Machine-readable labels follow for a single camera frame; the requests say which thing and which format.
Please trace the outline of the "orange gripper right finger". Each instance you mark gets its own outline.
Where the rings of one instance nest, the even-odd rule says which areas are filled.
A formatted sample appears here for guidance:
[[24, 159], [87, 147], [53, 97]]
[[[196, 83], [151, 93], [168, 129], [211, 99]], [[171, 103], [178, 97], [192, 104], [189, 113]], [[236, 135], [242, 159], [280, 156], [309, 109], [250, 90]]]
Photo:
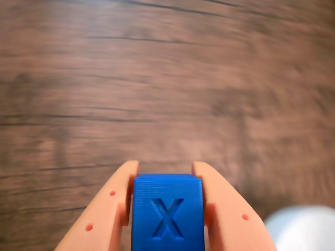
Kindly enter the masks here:
[[262, 219], [218, 171], [193, 162], [192, 174], [202, 179], [211, 250], [275, 250]]

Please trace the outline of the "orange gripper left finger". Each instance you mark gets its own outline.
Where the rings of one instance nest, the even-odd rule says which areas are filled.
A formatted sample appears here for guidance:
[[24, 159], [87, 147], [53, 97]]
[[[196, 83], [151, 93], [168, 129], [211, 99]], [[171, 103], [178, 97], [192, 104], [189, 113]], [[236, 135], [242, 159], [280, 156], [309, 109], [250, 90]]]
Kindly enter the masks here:
[[138, 161], [127, 161], [102, 186], [56, 250], [120, 250], [122, 227], [129, 223]]

